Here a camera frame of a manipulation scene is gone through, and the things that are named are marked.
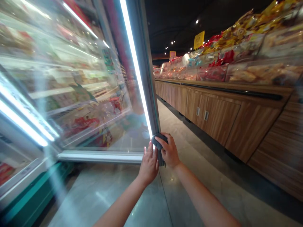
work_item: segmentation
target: forearm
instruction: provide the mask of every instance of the forearm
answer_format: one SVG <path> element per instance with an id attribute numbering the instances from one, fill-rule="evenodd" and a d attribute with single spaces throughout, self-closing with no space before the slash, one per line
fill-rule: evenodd
<path id="1" fill-rule="evenodd" d="M 183 163 L 178 164 L 174 171 L 206 226 L 240 226 L 239 222 Z"/>
<path id="2" fill-rule="evenodd" d="M 123 194 L 114 202 L 113 205 L 105 212 L 105 214 L 97 221 L 94 227 L 124 226 L 129 214 L 136 205 L 140 196 L 142 195 L 144 186 L 138 178 L 136 178 Z"/>

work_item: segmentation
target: black ceiling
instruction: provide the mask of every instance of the black ceiling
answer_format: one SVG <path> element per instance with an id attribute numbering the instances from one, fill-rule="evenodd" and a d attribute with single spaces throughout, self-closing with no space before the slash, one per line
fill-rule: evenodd
<path id="1" fill-rule="evenodd" d="M 262 12 L 272 0 L 145 0 L 151 52 L 188 52 L 195 35 L 205 31 L 205 40 L 232 26 L 254 8 Z"/>

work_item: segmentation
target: display counter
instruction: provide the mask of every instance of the display counter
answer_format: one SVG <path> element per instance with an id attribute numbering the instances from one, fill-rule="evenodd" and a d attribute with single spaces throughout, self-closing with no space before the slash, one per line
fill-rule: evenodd
<path id="1" fill-rule="evenodd" d="M 237 158 L 303 201 L 299 87 L 155 79 L 155 88 Z"/>

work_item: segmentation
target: supermarket aisle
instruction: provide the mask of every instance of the supermarket aisle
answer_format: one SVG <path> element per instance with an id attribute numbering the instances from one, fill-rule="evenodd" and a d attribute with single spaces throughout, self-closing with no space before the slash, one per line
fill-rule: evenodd
<path id="1" fill-rule="evenodd" d="M 300 203 L 246 165 L 228 157 L 218 146 L 203 143 L 198 133 L 191 131 L 195 131 L 191 124 L 167 103 L 158 100 L 158 109 L 161 129 L 175 138 L 180 159 L 243 226 L 301 226 L 273 208 L 281 206 L 283 212 L 288 210 L 289 216 L 300 218 Z M 134 165 L 88 164 L 49 226 L 92 226 L 138 171 L 139 166 Z M 125 226 L 178 227 L 203 226 L 203 223 L 178 178 L 170 169 L 161 167 L 160 174 L 144 191 Z"/>
<path id="2" fill-rule="evenodd" d="M 224 153 L 223 147 L 214 144 L 198 127 L 185 121 L 169 104 L 158 100 L 158 109 L 161 130 L 174 137 L 180 160 L 243 226 L 301 226 L 272 207 L 279 207 L 302 223 L 302 204 L 298 200 L 248 166 L 233 160 Z M 161 168 L 160 175 L 173 226 L 202 226 L 198 213 L 176 175 L 168 168 Z"/>

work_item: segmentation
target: cabinet handle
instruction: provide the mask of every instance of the cabinet handle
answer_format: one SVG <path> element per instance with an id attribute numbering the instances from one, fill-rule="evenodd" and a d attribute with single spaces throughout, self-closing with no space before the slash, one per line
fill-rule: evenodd
<path id="1" fill-rule="evenodd" d="M 205 111 L 205 113 L 204 113 L 204 120 L 207 121 L 207 119 L 208 119 L 208 111 Z"/>
<path id="2" fill-rule="evenodd" d="M 197 115 L 197 116 L 200 115 L 200 108 L 199 108 L 199 107 L 197 107 L 197 113 L 196 113 L 196 115 Z"/>

